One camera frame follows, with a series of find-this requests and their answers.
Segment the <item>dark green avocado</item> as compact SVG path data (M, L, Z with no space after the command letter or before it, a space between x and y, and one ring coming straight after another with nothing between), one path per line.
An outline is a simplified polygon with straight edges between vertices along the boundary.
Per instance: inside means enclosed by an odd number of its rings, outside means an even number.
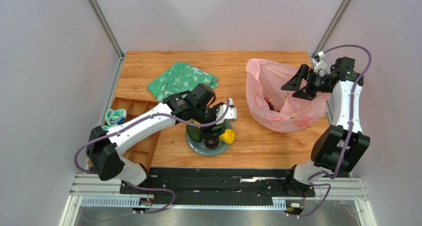
M187 125L186 132L193 142L196 142L196 143L202 142L203 140L202 132L201 132L200 127L197 126L197 124L195 124L195 126Z

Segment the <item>yellow fake fruit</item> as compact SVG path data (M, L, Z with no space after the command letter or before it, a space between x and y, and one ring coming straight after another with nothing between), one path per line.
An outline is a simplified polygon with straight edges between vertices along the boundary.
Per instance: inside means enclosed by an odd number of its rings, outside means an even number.
M236 135L232 129L226 129L223 134L219 136L219 140L225 144L233 144L235 141Z

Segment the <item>pink plastic bag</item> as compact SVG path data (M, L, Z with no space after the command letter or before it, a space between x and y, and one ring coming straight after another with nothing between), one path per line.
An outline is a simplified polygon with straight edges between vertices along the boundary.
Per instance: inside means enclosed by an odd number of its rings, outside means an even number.
M246 65L246 101L252 118L262 126L280 133L307 127L325 116L329 95L317 94L312 101L292 97L283 86L298 69L270 60L252 58ZM269 109L271 102L278 112Z

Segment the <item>dark red grape bunch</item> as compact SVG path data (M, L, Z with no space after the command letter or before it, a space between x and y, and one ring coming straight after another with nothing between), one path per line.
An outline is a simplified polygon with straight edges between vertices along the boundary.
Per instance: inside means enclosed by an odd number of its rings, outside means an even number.
M271 102L266 101L266 103L271 111L278 112L278 110L274 107L274 105Z

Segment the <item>green lime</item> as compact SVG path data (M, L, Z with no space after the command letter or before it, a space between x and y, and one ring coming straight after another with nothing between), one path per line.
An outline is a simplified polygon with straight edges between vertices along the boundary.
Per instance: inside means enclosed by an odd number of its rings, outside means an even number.
M216 130L217 132L224 133L225 132L225 129L226 129L226 127L225 127L225 121L223 121L222 123L217 124L213 129Z

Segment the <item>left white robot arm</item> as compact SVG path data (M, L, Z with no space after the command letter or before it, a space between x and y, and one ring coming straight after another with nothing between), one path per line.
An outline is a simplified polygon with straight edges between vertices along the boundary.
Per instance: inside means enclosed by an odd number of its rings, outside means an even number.
M237 110L231 98L209 107L214 98L215 92L203 83L192 91L171 94L129 122L107 130L93 128L82 149L101 181L119 179L139 186L148 178L146 168L123 154L143 139L178 123L199 128L205 134L204 140L218 138L225 131L225 122L236 120Z

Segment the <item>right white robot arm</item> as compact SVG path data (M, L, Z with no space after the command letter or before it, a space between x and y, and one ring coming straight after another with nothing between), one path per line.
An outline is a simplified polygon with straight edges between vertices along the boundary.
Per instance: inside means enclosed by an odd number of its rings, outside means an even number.
M359 120L359 98L363 77L354 71L355 60L340 57L326 74L326 64L314 57L315 67L301 65L298 72L281 89L293 91L293 97L311 101L317 93L332 93L335 106L332 125L316 141L311 157L294 165L286 173L282 186L288 196L302 196L311 189L310 180L323 174L350 173L370 145Z

